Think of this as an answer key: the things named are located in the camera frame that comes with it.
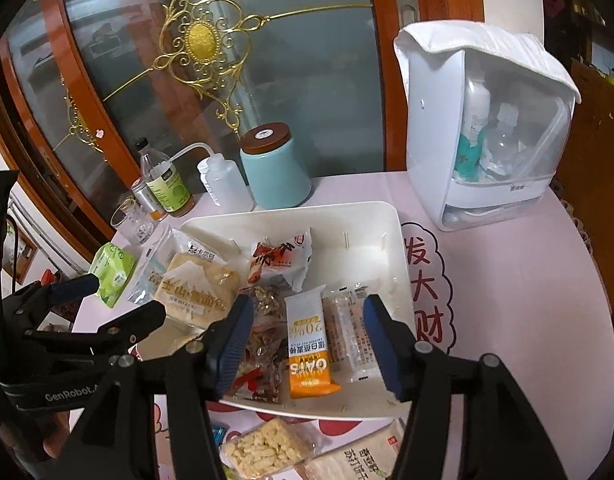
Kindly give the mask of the person left hand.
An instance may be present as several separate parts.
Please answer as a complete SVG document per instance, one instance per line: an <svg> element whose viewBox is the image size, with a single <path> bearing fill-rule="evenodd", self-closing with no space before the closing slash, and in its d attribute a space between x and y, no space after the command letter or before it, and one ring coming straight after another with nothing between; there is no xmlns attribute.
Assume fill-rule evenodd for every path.
<svg viewBox="0 0 614 480"><path fill-rule="evenodd" d="M0 438L8 452L34 479L47 479L70 436L70 412L22 415L0 425Z"/></svg>

